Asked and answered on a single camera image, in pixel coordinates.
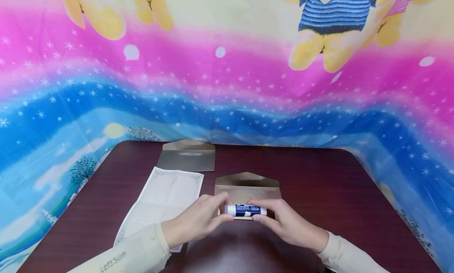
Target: glue stick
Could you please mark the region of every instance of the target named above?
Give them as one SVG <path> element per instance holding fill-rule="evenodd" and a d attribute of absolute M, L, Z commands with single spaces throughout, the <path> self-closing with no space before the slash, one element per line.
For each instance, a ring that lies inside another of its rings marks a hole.
<path fill-rule="evenodd" d="M 266 215 L 266 208 L 247 204 L 231 204 L 225 206 L 224 213 L 233 217 L 251 217 L 257 214 Z"/>

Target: blue striped sweater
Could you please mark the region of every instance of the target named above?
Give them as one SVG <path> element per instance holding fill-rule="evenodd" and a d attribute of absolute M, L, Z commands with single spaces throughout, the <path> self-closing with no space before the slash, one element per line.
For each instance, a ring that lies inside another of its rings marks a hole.
<path fill-rule="evenodd" d="M 319 34 L 334 34 L 348 31 L 362 31 L 370 7 L 377 0 L 300 0 L 305 4 L 298 31 L 313 30 Z"/>

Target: gold envelope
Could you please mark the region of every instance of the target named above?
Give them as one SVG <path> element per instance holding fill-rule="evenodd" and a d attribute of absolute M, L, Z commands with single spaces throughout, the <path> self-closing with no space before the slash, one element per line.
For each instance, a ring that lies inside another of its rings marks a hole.
<path fill-rule="evenodd" d="M 216 178 L 214 195 L 226 191 L 233 204 L 246 204 L 249 199 L 280 199 L 279 181 L 245 172 Z M 235 217 L 252 220 L 252 217 Z"/>
<path fill-rule="evenodd" d="M 215 147 L 194 139 L 183 139 L 162 145 L 156 166 L 180 171 L 214 171 Z"/>

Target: blue label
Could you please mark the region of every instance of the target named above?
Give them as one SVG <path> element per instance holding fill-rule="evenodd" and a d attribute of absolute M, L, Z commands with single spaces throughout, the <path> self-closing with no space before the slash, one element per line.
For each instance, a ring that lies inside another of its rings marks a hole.
<path fill-rule="evenodd" d="M 260 207 L 254 205 L 236 205 L 236 216 L 237 217 L 250 217 L 256 214 L 260 214 Z"/>

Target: envelope flap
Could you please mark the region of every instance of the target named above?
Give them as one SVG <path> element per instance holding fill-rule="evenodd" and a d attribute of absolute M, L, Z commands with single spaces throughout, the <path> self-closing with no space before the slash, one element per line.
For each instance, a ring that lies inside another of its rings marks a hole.
<path fill-rule="evenodd" d="M 213 144 L 194 139 L 183 139 L 162 145 L 162 150 L 215 150 Z"/>
<path fill-rule="evenodd" d="M 279 187 L 279 181 L 261 175 L 244 172 L 235 175 L 226 175 L 216 178 L 216 186 L 257 186 Z"/>

